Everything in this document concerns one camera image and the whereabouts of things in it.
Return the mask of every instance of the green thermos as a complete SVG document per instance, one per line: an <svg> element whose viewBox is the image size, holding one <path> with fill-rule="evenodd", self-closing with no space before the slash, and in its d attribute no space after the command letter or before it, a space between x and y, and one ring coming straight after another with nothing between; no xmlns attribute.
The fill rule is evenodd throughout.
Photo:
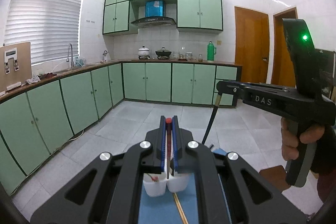
<svg viewBox="0 0 336 224"><path fill-rule="evenodd" d="M214 61L215 60L215 54L216 54L216 47L210 41L209 44L208 44L208 61Z"/></svg>

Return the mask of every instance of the wooden chopstick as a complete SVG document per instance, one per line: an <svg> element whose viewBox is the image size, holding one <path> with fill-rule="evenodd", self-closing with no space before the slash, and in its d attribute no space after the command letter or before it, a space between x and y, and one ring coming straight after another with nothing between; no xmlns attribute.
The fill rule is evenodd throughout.
<svg viewBox="0 0 336 224"><path fill-rule="evenodd" d="M181 216L181 219L182 219L183 224L188 224L188 220L187 220L187 218L185 217L184 211L183 211L183 209L182 209L182 206L181 206L181 203L180 203L180 201L179 201L179 198L177 197L177 194L176 194L176 193L173 193L173 197L174 197L174 200L175 200L175 203L176 203L178 212L180 213L180 216Z"/></svg>

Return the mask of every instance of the window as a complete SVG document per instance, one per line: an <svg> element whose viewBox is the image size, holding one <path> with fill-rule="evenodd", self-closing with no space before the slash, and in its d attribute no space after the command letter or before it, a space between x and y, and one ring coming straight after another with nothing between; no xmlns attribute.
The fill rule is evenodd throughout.
<svg viewBox="0 0 336 224"><path fill-rule="evenodd" d="M31 63L65 58L69 43L79 54L82 0L11 0L5 45L31 43Z"/></svg>

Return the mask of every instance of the black sleeve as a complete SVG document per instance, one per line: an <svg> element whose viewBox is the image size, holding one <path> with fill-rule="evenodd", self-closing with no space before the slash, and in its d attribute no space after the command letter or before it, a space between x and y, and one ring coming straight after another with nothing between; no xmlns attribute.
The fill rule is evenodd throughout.
<svg viewBox="0 0 336 224"><path fill-rule="evenodd" d="M336 134L331 126L325 126L325 132L317 141L315 157L311 165L314 173L328 175L336 168Z"/></svg>

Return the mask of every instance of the person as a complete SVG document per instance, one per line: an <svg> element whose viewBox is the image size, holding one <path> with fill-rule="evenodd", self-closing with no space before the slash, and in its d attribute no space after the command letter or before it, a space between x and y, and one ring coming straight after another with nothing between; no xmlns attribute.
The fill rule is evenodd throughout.
<svg viewBox="0 0 336 224"><path fill-rule="evenodd" d="M289 132L288 121L281 119L282 157L284 160L296 160L299 156L299 139ZM319 174L317 191L322 202L336 185L336 134L332 127L312 125L300 136L301 143L317 142L311 171Z"/></svg>

